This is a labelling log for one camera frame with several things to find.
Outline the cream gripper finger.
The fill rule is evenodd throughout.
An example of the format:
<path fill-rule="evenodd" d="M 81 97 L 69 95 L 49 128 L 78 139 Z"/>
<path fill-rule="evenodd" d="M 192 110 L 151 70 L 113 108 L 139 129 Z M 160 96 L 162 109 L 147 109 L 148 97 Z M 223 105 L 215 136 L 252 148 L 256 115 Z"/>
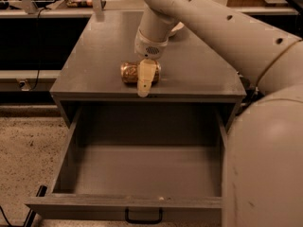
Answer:
<path fill-rule="evenodd" d="M 137 94 L 146 97 L 152 87 L 152 81 L 156 72 L 157 63 L 154 60 L 144 59 L 137 67 Z"/>

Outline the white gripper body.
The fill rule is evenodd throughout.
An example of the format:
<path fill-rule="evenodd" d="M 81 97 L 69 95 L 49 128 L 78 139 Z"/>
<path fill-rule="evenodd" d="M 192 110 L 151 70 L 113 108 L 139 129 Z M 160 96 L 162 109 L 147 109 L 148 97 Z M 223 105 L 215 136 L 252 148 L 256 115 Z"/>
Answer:
<path fill-rule="evenodd" d="M 153 42 L 137 30 L 134 39 L 134 52 L 142 59 L 158 60 L 162 57 L 168 41 Z"/>

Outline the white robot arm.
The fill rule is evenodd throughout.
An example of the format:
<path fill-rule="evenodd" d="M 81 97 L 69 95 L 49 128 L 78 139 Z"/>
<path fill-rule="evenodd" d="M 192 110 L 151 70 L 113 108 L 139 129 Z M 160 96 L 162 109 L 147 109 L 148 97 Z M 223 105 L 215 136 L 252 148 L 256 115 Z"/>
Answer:
<path fill-rule="evenodd" d="M 181 22 L 262 95 L 226 137 L 223 227 L 303 227 L 302 39 L 211 0 L 144 2 L 140 56 Z"/>

